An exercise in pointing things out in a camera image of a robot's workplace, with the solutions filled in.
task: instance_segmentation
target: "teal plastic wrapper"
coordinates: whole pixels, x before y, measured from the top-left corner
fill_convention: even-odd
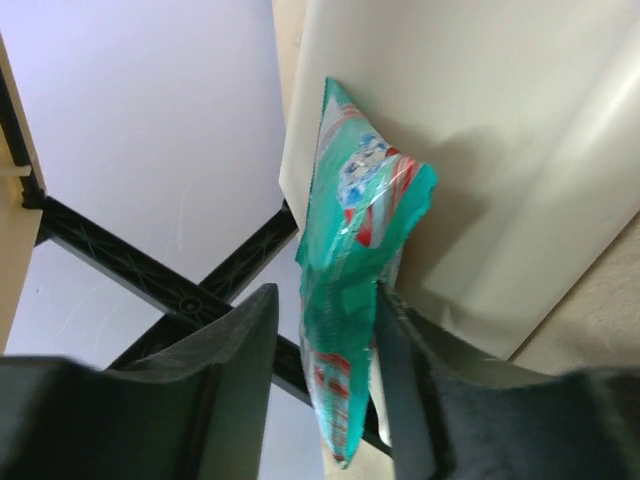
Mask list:
[[[302,267],[301,355],[320,430],[344,468],[369,402],[376,282],[394,276],[407,236],[429,209],[429,165],[390,146],[332,79],[322,122]]]

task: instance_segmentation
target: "white surface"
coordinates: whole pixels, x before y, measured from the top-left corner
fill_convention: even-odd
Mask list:
[[[194,281],[280,208],[269,2],[2,0],[0,29],[51,195]],[[294,251],[261,277],[292,305],[281,320],[291,336]],[[158,318],[47,243],[34,251],[8,350],[104,367]],[[313,412],[283,396],[271,396],[261,478],[320,479]]]
[[[280,183],[304,223],[323,79],[440,176],[399,290],[508,357],[640,206],[640,3],[311,0]]]

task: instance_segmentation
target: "gray floor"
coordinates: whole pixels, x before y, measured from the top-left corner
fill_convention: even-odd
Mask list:
[[[3,0],[0,30],[51,195],[195,282],[280,207],[269,1]],[[294,252],[295,242],[257,279],[278,283],[291,339]],[[47,243],[7,352],[102,368],[158,318]],[[261,478],[322,478],[313,412],[275,387]]]

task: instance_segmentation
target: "candy wrapper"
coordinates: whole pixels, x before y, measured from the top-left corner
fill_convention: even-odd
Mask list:
[[[362,436],[376,282],[390,267],[436,184],[433,169],[390,146],[327,79],[302,267],[301,355],[320,430],[344,468]]]

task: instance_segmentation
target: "black metal frame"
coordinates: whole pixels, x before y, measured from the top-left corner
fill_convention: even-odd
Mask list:
[[[0,86],[0,125],[16,165],[31,165],[4,77]],[[35,173],[21,178],[23,207],[42,209],[36,245],[51,239],[118,284],[158,308],[164,316],[110,366],[126,369],[133,361],[172,345],[232,309],[231,301],[293,237],[297,226],[283,202],[282,208],[247,241],[214,269],[199,285],[113,235],[52,197],[47,197]],[[272,382],[311,405],[300,349],[278,336]],[[369,402],[363,439],[381,452],[391,449],[378,435],[378,420]]]

